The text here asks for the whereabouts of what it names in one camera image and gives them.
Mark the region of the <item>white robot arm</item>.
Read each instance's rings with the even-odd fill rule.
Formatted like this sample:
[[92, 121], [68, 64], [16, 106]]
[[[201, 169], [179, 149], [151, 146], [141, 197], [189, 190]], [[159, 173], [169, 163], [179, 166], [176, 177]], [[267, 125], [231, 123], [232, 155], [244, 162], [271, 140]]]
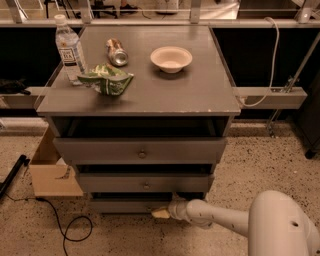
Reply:
[[317, 256], [320, 234], [302, 208], [284, 193], [258, 194], [247, 211], [213, 206], [203, 200], [175, 198], [152, 211], [206, 229], [216, 223], [247, 238], [248, 256]]

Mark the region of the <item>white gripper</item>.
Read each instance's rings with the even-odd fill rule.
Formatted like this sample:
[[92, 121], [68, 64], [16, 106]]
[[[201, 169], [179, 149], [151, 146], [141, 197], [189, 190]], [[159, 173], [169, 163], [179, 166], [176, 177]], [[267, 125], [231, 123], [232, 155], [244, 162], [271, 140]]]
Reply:
[[187, 213], [188, 201], [182, 200], [176, 192], [172, 193], [172, 201], [166, 207], [155, 209], [151, 212], [154, 218], [169, 219], [170, 216], [176, 220], [189, 221], [189, 215]]

